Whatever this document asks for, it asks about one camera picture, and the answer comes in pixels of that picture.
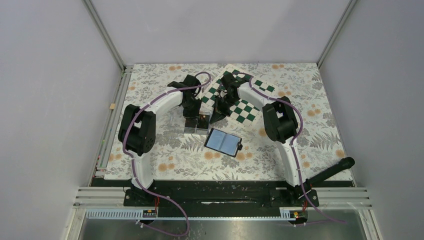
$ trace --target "shiny metal surface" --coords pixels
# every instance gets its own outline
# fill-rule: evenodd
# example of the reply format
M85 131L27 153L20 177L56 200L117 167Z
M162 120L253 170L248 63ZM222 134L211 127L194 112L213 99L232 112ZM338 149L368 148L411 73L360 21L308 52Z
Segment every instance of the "shiny metal surface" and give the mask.
M190 221L189 235L175 238L135 225L134 220L86 219L80 240L362 240L367 239L358 213L354 210L328 210L330 216L348 221L348 224L319 223L291 226L287 221ZM315 211L309 211L309 222L322 220ZM152 226L180 233L184 221L155 221Z

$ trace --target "tabletop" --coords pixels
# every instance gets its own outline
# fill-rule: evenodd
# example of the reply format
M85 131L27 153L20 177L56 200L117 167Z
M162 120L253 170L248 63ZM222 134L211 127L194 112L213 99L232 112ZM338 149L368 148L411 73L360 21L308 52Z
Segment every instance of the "tabletop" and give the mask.
M172 81L182 82L187 74L206 71L212 79L226 64L135 64L123 103L142 106L162 92ZM274 97L287 96L303 117L304 128L297 138L300 161L305 175L310 178L345 157L336 121L315 63L290 64L233 64L240 72L252 74L270 86ZM206 75L199 75L201 82ZM202 105L201 111L211 112ZM236 157L224 155L203 147L206 135L182 134L184 126L182 107L175 107L157 119L156 142L151 150L151 170L160 180L284 180L283 165L277 148L265 133L262 114L249 126L224 119L211 125L242 138L243 149ZM127 180L131 175L131 160L122 152L117 133L104 178ZM352 180L345 170L331 180Z

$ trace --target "black cylinder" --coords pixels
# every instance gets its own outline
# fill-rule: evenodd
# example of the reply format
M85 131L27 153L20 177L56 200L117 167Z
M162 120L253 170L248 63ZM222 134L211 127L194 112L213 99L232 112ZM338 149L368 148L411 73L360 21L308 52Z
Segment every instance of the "black cylinder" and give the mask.
M318 173L317 175L311 177L309 179L310 184L316 185L318 183L322 183L328 178L340 173L343 170L350 169L353 165L355 165L355 160L350 156L341 159L335 165L325 169L324 171Z

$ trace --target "gray wall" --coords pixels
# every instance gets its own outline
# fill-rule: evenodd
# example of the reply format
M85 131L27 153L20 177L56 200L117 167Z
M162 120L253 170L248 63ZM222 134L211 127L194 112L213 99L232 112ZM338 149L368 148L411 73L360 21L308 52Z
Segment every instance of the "gray wall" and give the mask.
M93 0L134 63L317 62L349 0Z
M60 238L118 78L80 0L0 2L0 239Z
M360 1L321 68L385 240L424 233L423 12L423 1Z

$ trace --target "checkered board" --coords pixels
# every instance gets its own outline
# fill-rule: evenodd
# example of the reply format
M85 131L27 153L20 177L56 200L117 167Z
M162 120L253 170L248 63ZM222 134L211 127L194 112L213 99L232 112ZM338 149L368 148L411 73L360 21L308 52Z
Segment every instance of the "checkered board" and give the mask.
M241 74L237 69L234 69L232 65L227 65L221 74L219 74L211 84L206 88L205 93L203 94L201 100L203 102L203 105L207 107L208 109L213 110L214 104L215 104L215 98L218 96L218 88L220 87L221 90L224 90L224 86L220 86L221 84L221 78L225 74L234 74L235 79L250 79L251 76ZM256 89L259 89L260 91L264 92L266 95L270 96L274 90L275 87L266 84L265 82L259 80L259 79L253 79L253 85ZM260 110L257 109L253 104L249 103L246 100L239 100L235 103L235 105L231 106L229 108L230 110L230 117L227 117L228 120L242 126L242 127L249 127L252 125L252 123L255 123L259 116Z

